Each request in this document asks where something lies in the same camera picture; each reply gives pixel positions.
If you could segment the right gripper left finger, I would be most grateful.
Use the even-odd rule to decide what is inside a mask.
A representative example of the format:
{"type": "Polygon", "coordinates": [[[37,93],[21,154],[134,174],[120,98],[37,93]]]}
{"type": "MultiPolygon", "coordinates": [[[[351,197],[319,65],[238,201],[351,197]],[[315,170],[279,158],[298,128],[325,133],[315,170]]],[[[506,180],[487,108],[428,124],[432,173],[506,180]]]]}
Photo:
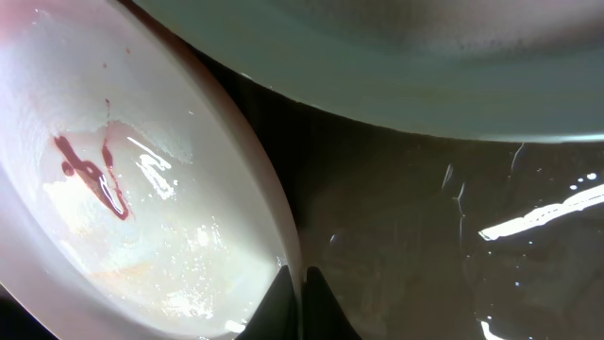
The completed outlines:
{"type": "Polygon", "coordinates": [[[284,265],[277,272],[257,311],[236,340],[297,339],[297,303],[289,268],[284,265]]]}

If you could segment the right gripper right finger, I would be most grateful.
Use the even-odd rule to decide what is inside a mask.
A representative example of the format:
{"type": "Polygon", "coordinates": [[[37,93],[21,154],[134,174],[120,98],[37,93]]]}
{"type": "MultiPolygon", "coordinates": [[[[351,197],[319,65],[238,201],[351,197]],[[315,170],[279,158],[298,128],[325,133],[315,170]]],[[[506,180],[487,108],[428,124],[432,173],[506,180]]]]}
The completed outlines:
{"type": "Polygon", "coordinates": [[[302,289],[302,327],[305,340],[361,340],[315,266],[307,269],[302,289]]]}

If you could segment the pink plate with red stain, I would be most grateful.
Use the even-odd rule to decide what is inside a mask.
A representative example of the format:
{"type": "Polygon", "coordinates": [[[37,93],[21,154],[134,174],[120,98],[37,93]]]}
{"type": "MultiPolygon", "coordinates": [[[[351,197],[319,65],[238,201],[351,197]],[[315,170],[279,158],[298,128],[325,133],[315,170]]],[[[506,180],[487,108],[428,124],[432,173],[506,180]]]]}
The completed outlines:
{"type": "Polygon", "coordinates": [[[300,252],[254,130],[128,1],[1,5],[1,284],[59,339],[236,339],[300,252]]]}

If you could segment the pale green plate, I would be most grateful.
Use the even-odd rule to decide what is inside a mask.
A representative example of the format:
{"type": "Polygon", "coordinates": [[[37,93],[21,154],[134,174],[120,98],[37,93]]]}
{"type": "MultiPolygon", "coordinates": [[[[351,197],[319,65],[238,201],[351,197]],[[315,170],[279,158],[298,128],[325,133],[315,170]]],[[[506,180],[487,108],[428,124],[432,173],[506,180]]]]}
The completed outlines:
{"type": "Polygon", "coordinates": [[[603,0],[139,0],[263,87],[363,123],[499,142],[603,138],[603,0]]]}

